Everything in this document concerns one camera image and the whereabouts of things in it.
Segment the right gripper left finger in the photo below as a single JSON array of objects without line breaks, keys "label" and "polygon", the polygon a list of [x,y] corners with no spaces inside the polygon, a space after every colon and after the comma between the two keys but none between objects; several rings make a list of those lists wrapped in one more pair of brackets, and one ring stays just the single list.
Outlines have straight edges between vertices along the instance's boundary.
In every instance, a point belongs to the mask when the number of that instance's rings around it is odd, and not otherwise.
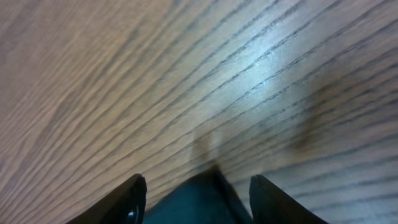
[{"label": "right gripper left finger", "polygon": [[68,224],[141,224],[146,193],[145,178],[134,174]]}]

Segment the dark navy t-shirt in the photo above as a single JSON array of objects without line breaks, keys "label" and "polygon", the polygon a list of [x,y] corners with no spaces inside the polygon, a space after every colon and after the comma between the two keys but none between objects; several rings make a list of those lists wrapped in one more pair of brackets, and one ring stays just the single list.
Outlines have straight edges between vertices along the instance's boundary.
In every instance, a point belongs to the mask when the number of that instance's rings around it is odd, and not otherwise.
[{"label": "dark navy t-shirt", "polygon": [[252,223],[218,166],[181,183],[145,212],[145,224]]}]

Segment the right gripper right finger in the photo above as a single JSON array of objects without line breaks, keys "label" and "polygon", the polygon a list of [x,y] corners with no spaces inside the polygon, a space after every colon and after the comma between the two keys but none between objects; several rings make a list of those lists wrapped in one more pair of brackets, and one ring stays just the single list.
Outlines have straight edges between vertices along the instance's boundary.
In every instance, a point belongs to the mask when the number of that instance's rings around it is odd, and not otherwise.
[{"label": "right gripper right finger", "polygon": [[326,223],[263,175],[251,177],[249,203],[254,223]]}]

